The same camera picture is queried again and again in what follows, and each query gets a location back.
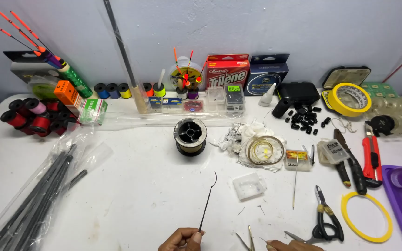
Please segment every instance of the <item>white table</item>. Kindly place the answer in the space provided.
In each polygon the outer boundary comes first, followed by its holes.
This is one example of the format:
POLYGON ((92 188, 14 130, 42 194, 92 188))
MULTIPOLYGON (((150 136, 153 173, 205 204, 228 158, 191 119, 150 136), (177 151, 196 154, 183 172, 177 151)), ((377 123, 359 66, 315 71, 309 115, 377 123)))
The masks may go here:
MULTIPOLYGON (((0 116, 10 101, 28 95, 14 95, 0 104, 0 116)), ((259 121, 276 105, 260 107, 260 97, 246 97, 246 115, 249 121, 259 121)), ((109 111, 134 111, 133 100, 107 100, 109 111)), ((292 130, 285 117, 275 119, 269 114, 265 123, 288 142, 288 149, 308 150, 320 138, 332 138, 334 127, 320 128, 326 117, 337 117, 322 107, 318 113, 317 136, 292 130)), ((345 133, 348 146, 364 165, 362 118, 353 122, 355 134, 345 133)), ((291 207, 294 172, 277 173, 252 169, 236 163, 236 157, 206 145, 202 154, 188 158, 176 150, 173 127, 146 127, 121 131, 99 131, 97 139, 107 143, 114 155, 103 166, 82 179, 62 201, 53 233, 43 250, 156 250, 178 227, 198 227, 209 188, 212 189, 205 214, 203 250, 245 250, 235 236, 237 231, 248 242, 247 226, 251 225, 257 250, 265 250, 263 239, 278 239, 288 243, 291 238, 284 230, 309 239, 317 224, 314 186, 323 190, 327 204, 337 215, 344 231, 345 241, 319 243, 327 250, 402 250, 402 235, 394 218, 384 189, 370 189, 390 213, 394 222, 392 237, 382 244, 367 242, 353 233, 340 212, 341 196, 354 191, 346 188, 334 168, 322 166, 317 158, 311 172, 297 176, 296 204, 291 207), (257 172, 267 183, 264 196, 240 202, 232 179, 257 172), (261 205, 265 212, 257 207, 261 205)), ((222 137, 225 127, 208 128, 207 141, 222 137)), ((42 139, 16 132, 0 121, 0 212, 10 202, 25 181, 38 168, 57 140, 56 134, 42 139)), ((379 138, 383 164, 402 165, 402 137, 379 138)), ((382 236, 386 230, 377 207, 365 199, 354 198, 348 204, 349 215, 360 230, 370 236, 382 236)), ((331 220, 325 216, 325 222, 331 220)))

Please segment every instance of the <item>yellow tape roll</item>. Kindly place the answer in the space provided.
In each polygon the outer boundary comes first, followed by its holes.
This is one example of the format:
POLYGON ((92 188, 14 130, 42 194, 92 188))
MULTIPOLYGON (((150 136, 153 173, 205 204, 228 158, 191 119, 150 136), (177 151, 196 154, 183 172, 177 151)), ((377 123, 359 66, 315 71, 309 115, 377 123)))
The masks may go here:
POLYGON ((348 227, 353 230, 353 232, 355 232, 355 234, 357 234, 359 237, 370 241, 370 242, 385 242, 387 241, 391 236, 392 236, 392 232, 393 232, 393 224, 392 224, 392 219, 390 218, 389 213, 387 212, 387 210, 385 209, 385 207, 379 203, 379 201, 375 198, 373 198, 372 196, 366 194, 366 195, 360 195, 357 192, 350 192, 349 194, 347 194, 346 196, 342 196, 342 200, 341 200, 341 213, 342 213, 342 217, 345 220, 345 222, 347 223, 348 227), (364 233, 362 233, 361 231, 359 231, 359 229, 357 229, 353 223, 350 221, 350 218, 348 217, 348 213, 347 213, 347 203, 348 200, 354 196, 362 196, 366 199, 371 200, 373 203, 376 204, 376 206, 383 212, 385 218, 387 219, 387 232, 385 233, 384 236, 382 237, 370 237, 364 233))
POLYGON ((328 103, 335 111, 347 117, 357 117, 362 115, 372 106, 372 100, 368 93, 352 83, 340 83, 336 85, 328 94, 328 103), (338 93, 345 93, 352 96, 357 101, 359 108, 355 109, 346 106, 339 99, 338 93))

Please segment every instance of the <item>scissors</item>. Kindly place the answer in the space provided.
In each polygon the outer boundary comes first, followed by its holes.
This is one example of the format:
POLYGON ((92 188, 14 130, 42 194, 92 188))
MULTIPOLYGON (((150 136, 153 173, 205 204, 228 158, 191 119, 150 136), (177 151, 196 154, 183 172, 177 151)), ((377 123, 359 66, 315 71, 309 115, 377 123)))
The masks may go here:
POLYGON ((244 245, 249 251, 255 251, 254 241, 252 240, 251 226, 248 225, 248 228, 249 228, 249 239, 250 239, 250 243, 251 243, 251 246, 250 246, 250 247, 248 247, 248 246, 246 245, 246 243, 245 243, 245 242, 243 241, 243 239, 238 235, 237 232, 235 232, 235 234, 238 236, 238 238, 240 238, 241 243, 243 243, 243 245, 244 245))
POLYGON ((319 205, 317 206, 317 222, 318 222, 318 224, 313 228, 311 238, 309 240, 305 241, 304 239, 302 239, 288 231, 285 231, 285 233, 287 235, 291 236, 296 241, 300 241, 300 242, 303 242, 306 244, 332 241, 335 238, 337 238, 341 242, 343 242, 343 231, 342 231, 342 227, 339 223, 338 218, 333 213, 333 210, 327 205, 327 203, 325 203, 325 198, 323 196, 323 193, 322 193, 322 190, 320 189, 320 187, 316 186, 315 188, 316 188, 316 197, 319 202, 319 205), (323 212, 324 211, 330 216, 333 224, 323 222, 323 212), (326 226, 331 228, 334 231, 333 235, 327 234, 327 231, 325 231, 326 226))

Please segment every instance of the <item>berkley trilene box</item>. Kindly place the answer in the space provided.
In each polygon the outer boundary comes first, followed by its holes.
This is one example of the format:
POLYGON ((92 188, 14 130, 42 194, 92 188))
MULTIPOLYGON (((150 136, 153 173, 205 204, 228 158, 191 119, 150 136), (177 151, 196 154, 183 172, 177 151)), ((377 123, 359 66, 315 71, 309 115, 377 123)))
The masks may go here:
POLYGON ((276 88, 283 81, 288 73, 289 54, 258 55, 251 58, 251 70, 249 72, 244 95, 263 95, 273 83, 276 88))
POLYGON ((209 55, 206 88, 239 83, 244 87, 249 71, 249 54, 209 55))

